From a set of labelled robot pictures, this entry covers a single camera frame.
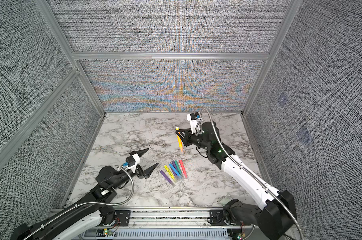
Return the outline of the orange highlighter pen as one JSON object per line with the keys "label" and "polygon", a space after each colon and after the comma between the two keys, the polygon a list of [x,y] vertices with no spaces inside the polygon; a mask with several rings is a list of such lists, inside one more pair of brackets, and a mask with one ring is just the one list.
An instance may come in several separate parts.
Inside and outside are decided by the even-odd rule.
{"label": "orange highlighter pen", "polygon": [[180,152],[181,152],[181,154],[183,154],[184,153],[184,151],[183,151],[183,142],[182,142],[182,140],[181,140],[181,138],[179,136],[177,136],[177,138],[178,138],[178,144],[179,144]]}

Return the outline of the pink highlighter pen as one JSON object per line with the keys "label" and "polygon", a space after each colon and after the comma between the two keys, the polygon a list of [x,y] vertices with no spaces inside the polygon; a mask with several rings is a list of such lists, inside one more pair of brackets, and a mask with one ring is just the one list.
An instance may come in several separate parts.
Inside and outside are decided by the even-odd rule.
{"label": "pink highlighter pen", "polygon": [[179,163],[180,163],[180,165],[181,165],[181,168],[182,168],[184,177],[185,177],[185,179],[187,179],[187,178],[188,178],[188,175],[187,175],[187,172],[186,172],[186,169],[185,169],[185,166],[184,166],[184,162],[183,162],[182,160],[179,160]]}

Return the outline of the blue highlighter pen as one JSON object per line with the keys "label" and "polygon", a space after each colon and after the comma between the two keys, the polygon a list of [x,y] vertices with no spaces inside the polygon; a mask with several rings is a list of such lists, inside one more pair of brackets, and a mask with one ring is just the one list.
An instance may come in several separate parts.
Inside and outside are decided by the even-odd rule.
{"label": "blue highlighter pen", "polygon": [[169,166],[170,166],[171,170],[173,171],[175,177],[176,177],[177,179],[181,179],[182,177],[181,177],[180,174],[178,173],[177,169],[173,166],[173,164],[170,163]]}

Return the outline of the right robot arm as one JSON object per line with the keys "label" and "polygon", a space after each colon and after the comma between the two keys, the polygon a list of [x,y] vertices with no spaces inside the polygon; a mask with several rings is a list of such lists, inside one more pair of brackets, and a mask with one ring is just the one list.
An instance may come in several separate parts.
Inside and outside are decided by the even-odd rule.
{"label": "right robot arm", "polygon": [[255,225],[270,240],[278,240],[294,225],[296,207],[293,195],[280,191],[250,170],[236,153],[221,142],[215,123],[203,123],[200,134],[192,129],[178,129],[184,146],[194,145],[207,152],[208,160],[235,179],[253,198],[255,205],[231,200],[223,209],[226,222],[243,221]]}

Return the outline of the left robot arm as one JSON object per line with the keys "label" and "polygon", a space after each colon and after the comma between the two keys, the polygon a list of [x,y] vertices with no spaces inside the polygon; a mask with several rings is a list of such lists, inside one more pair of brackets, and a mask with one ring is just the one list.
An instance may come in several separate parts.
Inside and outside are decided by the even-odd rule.
{"label": "left robot arm", "polygon": [[147,179],[158,164],[143,170],[141,157],[147,149],[133,151],[119,167],[105,166],[96,177],[97,184],[81,199],[61,212],[31,226],[22,224],[12,233],[13,240],[70,240],[98,225],[111,226],[117,219],[111,201],[116,190],[133,183],[133,177]]}

